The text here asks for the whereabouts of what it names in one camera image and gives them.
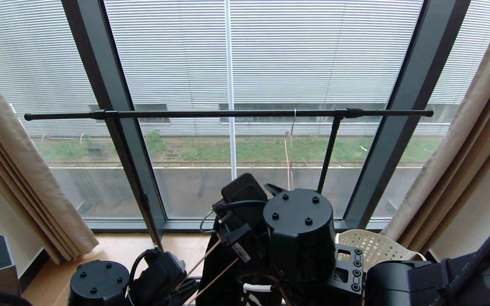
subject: pavement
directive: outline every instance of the pavement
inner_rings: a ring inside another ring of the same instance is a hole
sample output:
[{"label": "pavement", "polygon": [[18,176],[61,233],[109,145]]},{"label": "pavement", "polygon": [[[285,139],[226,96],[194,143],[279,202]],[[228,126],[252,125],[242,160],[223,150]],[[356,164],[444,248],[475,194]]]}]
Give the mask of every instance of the pavement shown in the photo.
[{"label": "pavement", "polygon": [[[51,168],[62,189],[86,218],[138,218],[140,211],[121,167]],[[204,217],[211,205],[221,198],[220,190],[231,180],[229,168],[155,168],[158,188],[169,219]],[[420,168],[397,168],[373,213],[389,218],[395,213]],[[288,187],[285,168],[244,168],[260,184],[270,182]],[[294,169],[294,188],[317,188],[319,168]],[[334,207],[334,217],[343,216],[353,192],[360,168],[331,168],[323,189]]]}]

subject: curtain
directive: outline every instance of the curtain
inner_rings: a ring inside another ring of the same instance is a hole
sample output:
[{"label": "curtain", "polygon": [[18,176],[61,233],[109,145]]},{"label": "curtain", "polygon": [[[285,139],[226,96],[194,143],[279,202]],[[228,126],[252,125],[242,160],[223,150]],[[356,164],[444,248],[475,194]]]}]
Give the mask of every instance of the curtain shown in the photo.
[{"label": "curtain", "polygon": [[381,234],[426,253],[489,169],[490,46],[446,137]]},{"label": "curtain", "polygon": [[0,192],[56,263],[98,244],[0,93]]}]

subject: white label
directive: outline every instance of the white label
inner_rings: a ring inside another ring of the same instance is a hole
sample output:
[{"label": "white label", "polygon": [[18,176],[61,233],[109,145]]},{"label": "white label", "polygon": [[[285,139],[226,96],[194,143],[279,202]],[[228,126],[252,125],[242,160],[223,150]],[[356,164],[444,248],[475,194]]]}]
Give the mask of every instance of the white label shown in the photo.
[{"label": "white label", "polygon": [[235,244],[232,244],[232,248],[237,253],[237,255],[241,258],[241,260],[243,260],[244,263],[251,260],[249,254],[247,254],[247,252],[245,252],[245,250],[237,242]]}]

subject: white wall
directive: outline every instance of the white wall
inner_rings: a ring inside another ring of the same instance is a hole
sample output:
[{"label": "white wall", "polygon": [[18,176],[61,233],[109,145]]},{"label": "white wall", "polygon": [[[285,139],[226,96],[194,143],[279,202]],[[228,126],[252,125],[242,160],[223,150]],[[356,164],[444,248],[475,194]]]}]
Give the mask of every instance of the white wall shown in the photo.
[{"label": "white wall", "polygon": [[0,235],[6,237],[18,275],[29,267],[42,246],[0,193]]},{"label": "white wall", "polygon": [[430,251],[438,259],[475,252],[490,235],[490,170]]}]

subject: white plastic basket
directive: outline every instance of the white plastic basket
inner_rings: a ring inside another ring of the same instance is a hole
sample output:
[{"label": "white plastic basket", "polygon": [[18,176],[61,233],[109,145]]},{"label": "white plastic basket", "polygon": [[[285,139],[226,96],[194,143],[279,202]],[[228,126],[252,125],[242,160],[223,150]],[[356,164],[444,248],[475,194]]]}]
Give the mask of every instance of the white plastic basket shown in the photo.
[{"label": "white plastic basket", "polygon": [[364,272],[382,261],[410,260],[415,255],[426,261],[422,254],[410,251],[392,239],[367,230],[354,229],[336,234],[336,244],[362,248],[364,251]]}]

